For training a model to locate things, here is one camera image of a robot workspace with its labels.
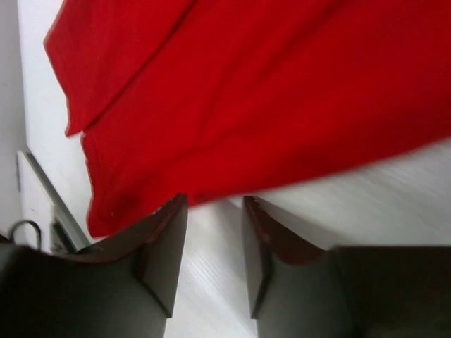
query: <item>folded cloth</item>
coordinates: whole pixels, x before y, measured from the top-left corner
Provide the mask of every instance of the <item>folded cloth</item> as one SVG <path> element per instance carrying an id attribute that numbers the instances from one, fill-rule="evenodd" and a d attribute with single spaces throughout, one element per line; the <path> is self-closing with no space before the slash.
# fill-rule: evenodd
<path id="1" fill-rule="evenodd" d="M 449 0 L 66 0 L 44 44 L 93 237 L 451 135 Z"/>

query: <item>red fabric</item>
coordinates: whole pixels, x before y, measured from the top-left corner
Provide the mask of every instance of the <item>red fabric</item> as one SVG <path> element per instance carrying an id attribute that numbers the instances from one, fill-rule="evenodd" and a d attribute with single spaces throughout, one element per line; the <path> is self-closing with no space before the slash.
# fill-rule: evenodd
<path id="1" fill-rule="evenodd" d="M 95 237 L 451 134 L 449 0 L 66 0 L 45 47 Z"/>

